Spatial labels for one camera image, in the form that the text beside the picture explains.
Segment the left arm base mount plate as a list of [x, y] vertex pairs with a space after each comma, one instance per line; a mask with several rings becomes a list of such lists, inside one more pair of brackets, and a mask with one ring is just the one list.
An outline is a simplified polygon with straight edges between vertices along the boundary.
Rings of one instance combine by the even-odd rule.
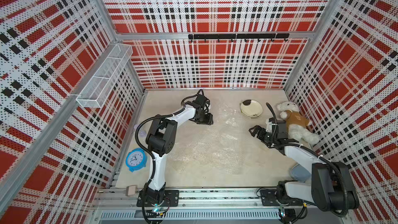
[[179, 190], [153, 191], [148, 189], [139, 193], [137, 207], [176, 207], [179, 203]]

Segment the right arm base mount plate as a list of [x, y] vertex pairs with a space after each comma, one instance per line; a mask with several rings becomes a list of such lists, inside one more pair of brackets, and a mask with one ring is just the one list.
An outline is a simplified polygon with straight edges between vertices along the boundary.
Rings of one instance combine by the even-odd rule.
[[260, 198], [263, 206], [302, 206], [303, 201], [299, 199], [281, 199], [277, 198], [276, 188], [259, 188], [256, 196]]

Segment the cream dinner plate black characters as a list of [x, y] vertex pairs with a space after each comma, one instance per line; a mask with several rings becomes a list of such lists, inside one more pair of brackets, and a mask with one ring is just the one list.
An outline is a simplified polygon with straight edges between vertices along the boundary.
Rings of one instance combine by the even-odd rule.
[[260, 114], [260, 115], [248, 115], [248, 114], [245, 114], [245, 113], [244, 113], [244, 115], [245, 115], [246, 117], [248, 117], [248, 118], [251, 118], [251, 119], [257, 119], [257, 118], [259, 118], [259, 117], [262, 116], [262, 114]]

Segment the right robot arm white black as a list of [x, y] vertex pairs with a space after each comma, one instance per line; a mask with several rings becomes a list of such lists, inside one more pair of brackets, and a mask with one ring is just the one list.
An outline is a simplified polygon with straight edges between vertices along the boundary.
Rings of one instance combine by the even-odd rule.
[[280, 206], [302, 204], [300, 213], [294, 217], [286, 218], [286, 213], [280, 211], [281, 222], [293, 224], [305, 218], [308, 204], [338, 217], [345, 217], [350, 210], [358, 209], [360, 201], [348, 166], [342, 162], [331, 162], [300, 143], [305, 141], [314, 145], [320, 141], [320, 137], [308, 129], [312, 125], [311, 120], [301, 115], [299, 107], [293, 102], [280, 103], [276, 108], [280, 119], [274, 115], [265, 128], [256, 125], [249, 132], [268, 148], [293, 159], [309, 173], [310, 179], [309, 183], [304, 180], [278, 182], [275, 201]]

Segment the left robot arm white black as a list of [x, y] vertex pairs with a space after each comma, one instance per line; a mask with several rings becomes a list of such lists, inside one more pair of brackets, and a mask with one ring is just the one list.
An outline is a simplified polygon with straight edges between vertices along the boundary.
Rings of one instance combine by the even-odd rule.
[[197, 96], [192, 102], [182, 102], [181, 108], [168, 115], [155, 115], [144, 120], [137, 127], [139, 130], [150, 122], [146, 144], [144, 146], [135, 133], [137, 145], [146, 152], [151, 159], [149, 178], [144, 184], [141, 199], [152, 205], [161, 205], [166, 198], [165, 168], [168, 154], [172, 151], [177, 129], [187, 121], [196, 124], [212, 125], [213, 115], [209, 112], [210, 100], [207, 97]]

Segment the cream plate black spot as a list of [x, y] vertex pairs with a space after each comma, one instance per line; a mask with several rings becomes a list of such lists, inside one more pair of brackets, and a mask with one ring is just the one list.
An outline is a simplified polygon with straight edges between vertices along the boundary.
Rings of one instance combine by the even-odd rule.
[[256, 100], [244, 100], [240, 104], [240, 110], [244, 114], [248, 115], [260, 115], [263, 114], [262, 105]]

